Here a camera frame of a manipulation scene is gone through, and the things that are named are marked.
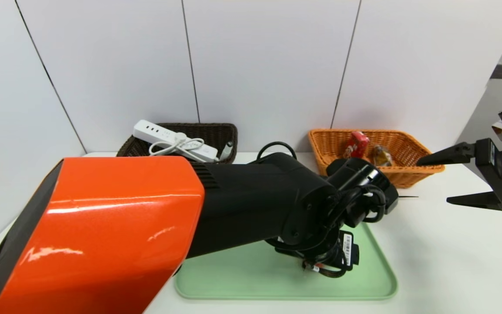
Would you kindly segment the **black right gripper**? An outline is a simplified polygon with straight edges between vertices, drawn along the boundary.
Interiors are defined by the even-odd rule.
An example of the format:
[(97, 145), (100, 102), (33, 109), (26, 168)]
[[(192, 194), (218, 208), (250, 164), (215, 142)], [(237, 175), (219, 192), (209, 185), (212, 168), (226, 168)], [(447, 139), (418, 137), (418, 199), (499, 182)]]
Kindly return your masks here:
[(502, 151), (497, 149), (491, 139), (478, 140), (476, 145), (466, 142), (453, 145), (421, 157), (416, 162), (416, 166), (468, 164), (475, 155), (475, 165), (492, 191), (448, 197), (446, 202), (453, 205), (502, 211)]

